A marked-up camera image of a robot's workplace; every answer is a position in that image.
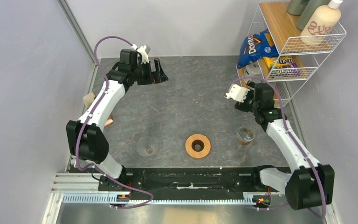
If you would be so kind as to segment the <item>clear glass dripper cone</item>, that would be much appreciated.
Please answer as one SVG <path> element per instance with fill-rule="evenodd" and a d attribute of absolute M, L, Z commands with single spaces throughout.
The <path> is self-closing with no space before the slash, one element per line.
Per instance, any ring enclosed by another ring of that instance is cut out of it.
<path fill-rule="evenodd" d="M 159 147 L 159 143 L 152 137 L 143 137 L 137 143 L 137 152 L 141 156 L 151 156 L 154 155 Z"/>

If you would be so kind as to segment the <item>brown paper coffee filters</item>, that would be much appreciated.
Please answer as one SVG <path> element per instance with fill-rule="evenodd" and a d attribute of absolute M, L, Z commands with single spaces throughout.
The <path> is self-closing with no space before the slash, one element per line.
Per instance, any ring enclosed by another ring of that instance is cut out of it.
<path fill-rule="evenodd" d="M 94 102 L 95 98 L 96 98 L 96 95 L 95 95 L 93 92 L 88 93 L 87 95 L 85 95 L 85 96 L 83 97 L 83 102 L 84 102 L 84 105 L 85 105 L 85 107 L 86 107 L 87 109 L 90 108 L 90 106 L 91 106 L 92 103 Z M 109 116 L 109 117 L 107 118 L 106 123 L 105 123 L 105 127 L 107 127 L 107 126 L 109 126 L 109 125 L 111 125 L 111 124 L 113 124 L 113 118 L 112 118 L 111 116 Z"/>

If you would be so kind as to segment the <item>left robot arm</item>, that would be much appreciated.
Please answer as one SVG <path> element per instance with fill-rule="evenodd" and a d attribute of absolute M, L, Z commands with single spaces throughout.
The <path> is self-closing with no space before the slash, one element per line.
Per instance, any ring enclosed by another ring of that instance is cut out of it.
<path fill-rule="evenodd" d="M 123 166 L 109 154 L 103 130 L 114 107 L 134 83 L 149 85 L 168 81 L 159 59 L 154 59 L 152 71 L 149 52 L 148 45 L 121 50 L 119 61 L 107 73 L 91 106 L 78 120 L 70 120 L 66 125 L 69 151 L 77 165 L 83 161 L 87 167 L 95 166 L 110 177 L 110 185 L 118 191 L 126 188 L 128 179 L 121 174 Z"/>

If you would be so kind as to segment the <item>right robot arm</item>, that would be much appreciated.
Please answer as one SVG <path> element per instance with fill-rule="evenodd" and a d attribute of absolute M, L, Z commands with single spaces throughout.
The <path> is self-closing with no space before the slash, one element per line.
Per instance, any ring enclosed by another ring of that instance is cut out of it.
<path fill-rule="evenodd" d="M 299 140 L 281 108 L 275 106 L 277 95 L 269 83 L 248 82 L 247 87 L 231 84 L 227 99 L 236 101 L 235 108 L 254 115 L 255 121 L 274 141 L 289 165 L 290 173 L 272 165 L 258 166 L 250 178 L 257 191 L 267 186 L 283 193 L 294 210 L 320 206 L 323 210 L 332 203 L 335 171 L 323 165 Z"/>

